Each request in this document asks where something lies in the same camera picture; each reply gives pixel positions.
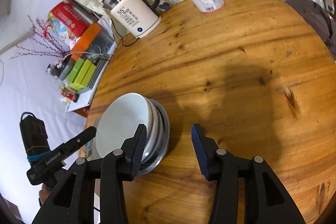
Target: cable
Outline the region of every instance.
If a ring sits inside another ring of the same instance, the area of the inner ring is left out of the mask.
[[[65,59],[65,58],[67,58],[68,56],[70,56],[70,55],[72,55],[72,54],[75,54],[75,53],[86,53],[86,54],[92,54],[92,55],[101,55],[101,56],[103,56],[103,55],[110,55],[110,54],[102,54],[102,53],[93,53],[93,52],[71,52],[71,53],[69,53],[69,54],[67,54],[67,55],[65,55],[65,57],[63,57],[63,59]]]
[[[108,58],[102,58],[102,57],[100,57],[100,58],[96,58],[96,59],[93,59],[91,62],[92,63],[95,63],[95,61],[97,61],[97,63],[99,62],[99,61],[105,61],[105,62],[110,62],[110,60],[111,60],[111,58],[110,59],[108,59]]]
[[[26,114],[27,114],[27,115],[32,115],[34,118],[36,118],[35,115],[34,115],[33,113],[31,113],[31,112],[24,112],[24,113],[22,113],[22,115],[21,115],[21,121],[22,121],[23,116],[26,115]]]
[[[128,44],[128,45],[125,45],[124,44],[124,38],[120,35],[120,33],[117,31],[117,28],[116,28],[116,26],[114,25],[114,22],[113,22],[113,20],[111,19],[111,21],[112,21],[112,25],[113,25],[113,27],[114,27],[114,29],[115,29],[115,32],[117,33],[117,35],[119,35],[119,37],[121,38],[121,44],[124,46],[124,47],[129,47],[129,46],[132,46],[135,42],[137,42],[138,40],[139,40],[139,38],[137,38],[135,41],[133,41],[131,44]]]
[[[102,17],[100,17],[94,10],[93,10],[93,7],[92,7],[92,5],[90,4],[90,3],[88,3],[88,4],[86,4],[86,5],[90,5],[91,6],[91,10],[92,10],[92,12],[93,12],[93,14],[97,17],[97,18],[99,18],[99,19],[103,19],[103,20],[105,20],[105,22],[108,24],[108,22],[107,22],[107,20],[105,19],[105,18],[102,18]],[[121,38],[121,44],[124,46],[124,47],[129,47],[129,46],[132,46],[135,42],[137,42],[140,38],[137,38],[134,42],[132,42],[131,44],[128,44],[128,45],[125,45],[125,43],[124,43],[124,38],[120,35],[120,33],[117,31],[117,28],[116,28],[116,26],[114,25],[114,22],[113,22],[113,20],[110,18],[110,20],[111,20],[111,22],[112,22],[112,25],[113,25],[113,27],[114,27],[114,29],[115,29],[115,32],[117,33],[117,35],[119,35],[119,37]]]

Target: power cord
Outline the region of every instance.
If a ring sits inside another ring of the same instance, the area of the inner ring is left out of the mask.
[[[91,54],[91,55],[100,55],[100,56],[104,56],[104,55],[110,55],[110,54],[102,54],[102,53],[93,53],[93,52],[71,52],[67,55],[65,55],[65,57],[63,57],[63,59],[67,58],[68,56],[72,55],[72,54],[76,54],[76,53],[81,53],[81,54]]]
[[[92,12],[93,12],[93,14],[97,17],[97,18],[101,18],[101,16],[99,16],[94,10],[93,10],[93,7],[92,7],[92,5],[91,4],[86,4],[86,6],[87,5],[90,5],[91,6],[91,10],[92,10]],[[125,45],[125,43],[124,43],[124,38],[120,35],[120,33],[117,31],[117,28],[116,28],[116,26],[114,25],[114,22],[113,22],[113,20],[112,20],[112,18],[110,18],[111,19],[111,22],[112,22],[112,25],[113,25],[113,27],[114,27],[114,29],[115,29],[115,32],[117,33],[117,35],[119,35],[119,37],[121,38],[121,44],[124,46],[124,47],[129,47],[129,46],[132,46],[135,42],[137,42],[140,38],[137,38],[134,42],[132,42],[131,44],[128,44],[128,45]]]
[[[128,45],[125,45],[125,43],[124,43],[124,38],[120,35],[120,33],[117,31],[117,28],[116,28],[116,26],[114,25],[114,22],[113,22],[113,20],[111,19],[111,21],[112,21],[112,25],[113,25],[113,27],[114,27],[114,29],[115,29],[115,32],[117,33],[117,35],[119,35],[119,37],[121,38],[121,44],[124,46],[124,47],[129,47],[129,46],[132,46],[135,42],[137,42],[138,40],[139,40],[139,38],[137,38],[135,41],[133,41],[131,44],[128,44]]]
[[[23,120],[23,116],[24,116],[24,115],[31,115],[31,116],[33,116],[34,118],[36,118],[35,115],[34,115],[33,113],[31,113],[31,112],[24,112],[24,113],[22,113],[22,115],[21,115],[21,121]]]

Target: wooden table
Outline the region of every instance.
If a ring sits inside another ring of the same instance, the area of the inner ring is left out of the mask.
[[[235,156],[264,157],[307,223],[335,192],[334,60],[282,0],[225,2],[209,14],[190,0],[175,5],[151,34],[116,50],[100,81],[88,125],[128,92],[158,100],[171,124],[159,166],[124,183],[132,224],[208,223],[215,183],[199,171],[196,122]]]

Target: blue rubber band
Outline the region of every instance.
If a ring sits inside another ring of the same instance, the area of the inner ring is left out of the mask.
[[[45,155],[47,155],[49,153],[51,153],[51,150],[43,152],[43,153],[38,154],[38,155],[28,156],[27,160],[28,160],[29,163],[36,162],[36,161],[39,161],[40,159],[42,159]]]

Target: white bowl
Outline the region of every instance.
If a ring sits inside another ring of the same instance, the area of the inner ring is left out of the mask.
[[[147,128],[147,138],[152,130],[153,113],[145,97],[128,93],[117,98],[105,111],[96,134],[97,151],[101,157],[121,148],[132,138],[140,123]]]
[[[162,140],[162,135],[163,135],[163,121],[162,121],[162,117],[159,113],[159,110],[156,108],[154,109],[157,113],[157,129],[156,129],[156,136],[155,139],[153,141],[153,147],[149,153],[149,155],[142,160],[142,163],[146,163],[147,161],[149,161],[152,156],[157,152],[158,147],[161,144],[161,140]]]
[[[152,130],[147,137],[145,150],[143,151],[143,155],[142,155],[142,162],[144,162],[146,160],[148,155],[150,155],[152,150],[153,150],[153,147],[156,143],[157,134],[158,134],[158,127],[159,127],[159,115],[158,115],[156,106],[153,105],[153,103],[149,99],[146,98],[146,100],[147,100],[147,102],[149,103],[149,105],[151,106],[151,109],[152,109],[153,124],[152,124]]]
[[[100,121],[101,117],[96,119],[95,122],[93,123],[93,127],[98,128],[98,124]],[[96,160],[96,159],[100,159],[101,156],[99,155],[98,151],[97,151],[97,145],[96,145],[96,137],[94,137],[91,141],[89,141],[86,145],[85,145],[85,156],[87,156],[87,154],[89,154],[89,157],[87,158],[88,160]]]

